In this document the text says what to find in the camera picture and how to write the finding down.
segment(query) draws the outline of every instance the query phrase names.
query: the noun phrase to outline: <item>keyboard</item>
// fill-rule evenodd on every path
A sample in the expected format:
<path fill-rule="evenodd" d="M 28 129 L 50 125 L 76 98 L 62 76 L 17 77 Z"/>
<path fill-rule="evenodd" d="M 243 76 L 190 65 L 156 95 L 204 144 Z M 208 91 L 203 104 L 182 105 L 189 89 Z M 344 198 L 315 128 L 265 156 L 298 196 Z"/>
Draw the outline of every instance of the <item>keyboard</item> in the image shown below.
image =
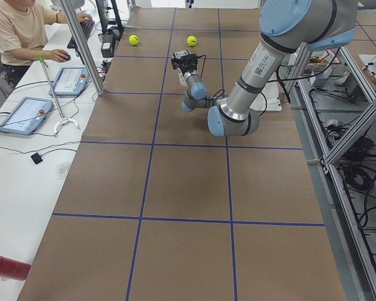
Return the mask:
<path fill-rule="evenodd" d="M 80 24 L 82 27 L 83 35 L 85 36 L 86 40 L 88 40 L 93 28 L 95 27 L 95 22 L 81 22 Z M 75 48 L 74 38 L 71 37 L 71 40 L 68 42 L 67 48 L 68 49 Z"/>

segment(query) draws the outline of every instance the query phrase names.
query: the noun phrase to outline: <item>red can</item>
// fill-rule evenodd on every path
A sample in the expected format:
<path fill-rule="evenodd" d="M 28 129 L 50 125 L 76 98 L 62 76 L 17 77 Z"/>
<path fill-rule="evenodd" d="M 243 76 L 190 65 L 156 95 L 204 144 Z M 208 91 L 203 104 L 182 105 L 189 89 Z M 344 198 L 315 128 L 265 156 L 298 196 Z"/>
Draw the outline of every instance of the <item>red can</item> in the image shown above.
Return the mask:
<path fill-rule="evenodd" d="M 0 277 L 25 280 L 28 276 L 31 265 L 17 260 L 0 256 Z"/>

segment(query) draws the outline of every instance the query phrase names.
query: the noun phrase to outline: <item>shirt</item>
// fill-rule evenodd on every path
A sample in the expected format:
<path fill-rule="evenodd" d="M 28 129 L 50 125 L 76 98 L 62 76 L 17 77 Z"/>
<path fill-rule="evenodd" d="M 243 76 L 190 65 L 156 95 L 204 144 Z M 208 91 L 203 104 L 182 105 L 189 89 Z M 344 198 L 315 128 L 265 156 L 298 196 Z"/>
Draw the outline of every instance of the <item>shirt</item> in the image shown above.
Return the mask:
<path fill-rule="evenodd" d="M 0 0 L 1 62 L 13 66 L 28 66 L 33 61 L 18 60 L 8 51 L 18 48 L 43 49 L 48 42 L 44 26 L 56 22 L 56 13 L 35 3 L 26 12 L 18 11 Z"/>

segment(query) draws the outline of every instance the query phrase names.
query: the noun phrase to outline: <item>white desk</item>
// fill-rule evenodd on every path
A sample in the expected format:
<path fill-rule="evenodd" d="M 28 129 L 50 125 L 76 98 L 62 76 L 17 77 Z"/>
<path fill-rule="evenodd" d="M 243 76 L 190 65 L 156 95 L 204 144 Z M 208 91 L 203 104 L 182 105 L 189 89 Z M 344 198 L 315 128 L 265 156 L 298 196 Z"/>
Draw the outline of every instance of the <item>white desk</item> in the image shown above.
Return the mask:
<path fill-rule="evenodd" d="M 46 49 L 62 48 L 66 50 L 66 44 L 71 37 L 68 25 L 55 25 L 57 30 L 50 38 Z M 88 40 L 92 56 L 97 66 L 100 66 L 103 58 L 100 53 L 101 44 L 97 34 L 93 30 Z M 46 61 L 49 65 L 48 73 L 54 79 L 62 66 L 78 66 L 81 61 L 76 57 L 74 50 L 67 50 L 71 60 L 65 63 Z M 33 63 L 19 85 L 45 80 L 41 63 Z M 49 98 L 49 86 L 47 84 L 29 85 L 14 91 L 6 100 L 0 112 L 10 112 L 25 96 Z M 88 123 L 90 114 L 95 105 L 97 94 L 93 84 L 75 100 L 80 112 L 75 115 L 80 124 L 77 129 L 73 124 L 63 126 L 57 137 L 45 137 L 42 135 L 20 136 L 0 133 L 0 146 L 19 151 L 31 151 L 41 149 L 53 144 L 79 141 Z M 65 104 L 72 98 L 59 98 L 60 103 Z M 77 112 L 77 107 L 70 103 L 63 107 L 66 117 L 71 117 Z M 60 120 L 58 111 L 51 112 L 39 133 L 53 134 L 55 123 Z M 55 148 L 77 149 L 79 143 L 59 146 Z M 56 204 L 58 195 L 63 187 L 66 173 L 70 167 L 75 153 L 69 150 L 58 150 L 43 157 L 43 162 L 35 165 L 30 154 L 17 154 L 10 150 L 0 149 L 0 255 L 15 260 L 32 263 L 38 250 L 40 241 L 50 219 L 52 210 Z M 2 281 L 0 279 L 0 301 L 15 301 L 24 285 L 17 280 Z"/>

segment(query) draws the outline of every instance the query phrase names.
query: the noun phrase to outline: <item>tennis ball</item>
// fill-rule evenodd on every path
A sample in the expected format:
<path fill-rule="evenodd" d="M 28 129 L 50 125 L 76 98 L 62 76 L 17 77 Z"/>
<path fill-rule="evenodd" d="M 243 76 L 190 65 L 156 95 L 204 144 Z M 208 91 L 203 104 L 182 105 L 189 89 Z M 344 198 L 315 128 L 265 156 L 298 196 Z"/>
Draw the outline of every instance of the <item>tennis ball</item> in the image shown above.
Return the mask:
<path fill-rule="evenodd" d="M 139 39 L 138 39 L 138 37 L 135 36 L 134 34 L 130 36 L 129 41 L 130 41 L 130 44 L 131 44 L 132 46 L 137 46 L 138 43 L 139 43 Z"/>
<path fill-rule="evenodd" d="M 187 38 L 187 44 L 189 45 L 189 46 L 195 46 L 196 45 L 196 38 L 194 37 L 194 36 L 189 36 L 188 38 Z"/>

